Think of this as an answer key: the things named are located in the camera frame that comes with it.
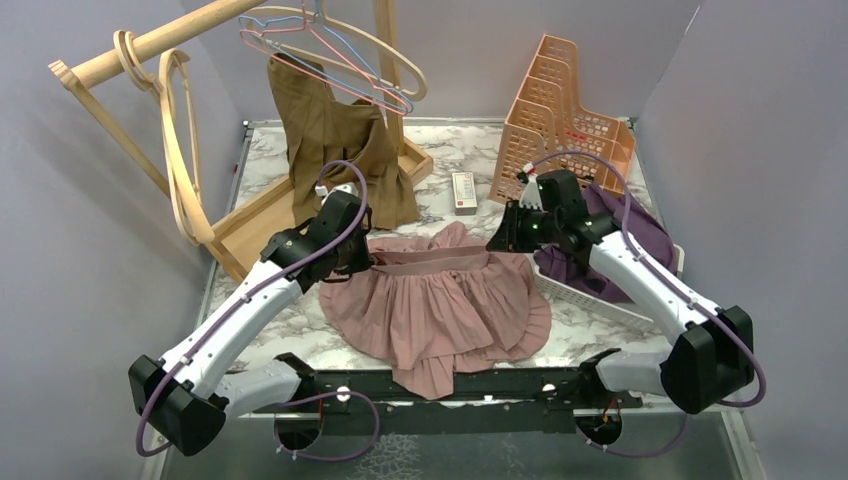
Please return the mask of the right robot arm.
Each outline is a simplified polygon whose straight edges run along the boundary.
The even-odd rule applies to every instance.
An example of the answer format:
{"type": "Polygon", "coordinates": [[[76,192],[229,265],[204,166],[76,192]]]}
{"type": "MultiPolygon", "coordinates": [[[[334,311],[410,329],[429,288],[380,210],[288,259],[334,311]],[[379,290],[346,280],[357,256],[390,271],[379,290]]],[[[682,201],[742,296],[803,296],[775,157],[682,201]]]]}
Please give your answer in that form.
{"type": "Polygon", "coordinates": [[[754,381],[750,316],[690,289],[625,232],[623,219],[590,214],[568,170],[532,176],[522,197],[506,203],[486,248],[530,254],[548,245],[621,289],[671,346],[640,354],[611,349],[584,361],[576,384],[585,404],[600,407],[616,392],[630,391],[665,396],[697,414],[754,381]]]}

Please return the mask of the pink skirt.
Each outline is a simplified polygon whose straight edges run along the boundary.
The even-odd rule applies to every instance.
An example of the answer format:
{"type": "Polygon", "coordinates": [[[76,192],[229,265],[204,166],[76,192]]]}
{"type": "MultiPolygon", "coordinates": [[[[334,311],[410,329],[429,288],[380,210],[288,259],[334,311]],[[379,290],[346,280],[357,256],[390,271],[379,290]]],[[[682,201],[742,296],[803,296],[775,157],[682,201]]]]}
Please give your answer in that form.
{"type": "Polygon", "coordinates": [[[455,374],[527,360],[546,345],[552,310],[526,256],[487,251],[461,222],[431,237],[373,239],[369,252],[368,270],[321,286],[320,306],[406,390],[442,399],[455,374]]]}

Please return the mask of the brown skirt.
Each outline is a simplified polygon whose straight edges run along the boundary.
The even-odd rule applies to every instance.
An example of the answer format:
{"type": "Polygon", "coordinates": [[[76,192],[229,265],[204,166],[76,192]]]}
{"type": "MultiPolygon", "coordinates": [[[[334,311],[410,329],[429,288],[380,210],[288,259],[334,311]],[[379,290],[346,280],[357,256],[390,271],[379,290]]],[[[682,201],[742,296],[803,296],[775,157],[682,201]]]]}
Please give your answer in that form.
{"type": "Polygon", "coordinates": [[[297,223],[317,215],[316,181],[322,167],[334,160],[352,163],[365,177],[374,227],[391,230],[419,219],[413,183],[399,165],[377,106],[337,101],[329,85],[280,54],[268,61],[267,75],[286,136],[297,223]]]}

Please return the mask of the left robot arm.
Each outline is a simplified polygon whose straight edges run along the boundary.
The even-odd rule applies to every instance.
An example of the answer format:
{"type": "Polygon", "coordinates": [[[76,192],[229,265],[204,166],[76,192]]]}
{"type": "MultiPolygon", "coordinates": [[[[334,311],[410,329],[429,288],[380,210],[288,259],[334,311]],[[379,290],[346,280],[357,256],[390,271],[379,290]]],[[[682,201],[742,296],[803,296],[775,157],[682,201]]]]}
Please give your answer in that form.
{"type": "Polygon", "coordinates": [[[128,377],[141,420],[136,448],[149,457],[176,448],[185,456],[205,449],[225,423],[275,403],[290,410],[313,401],[309,367],[285,354],[254,370],[229,369],[279,313],[334,273],[369,265],[361,223],[370,209],[356,187],[325,192],[316,217],[272,235],[236,290],[187,338],[160,357],[139,356],[128,377]],[[163,435],[162,448],[145,447],[146,427],[163,435]]]}

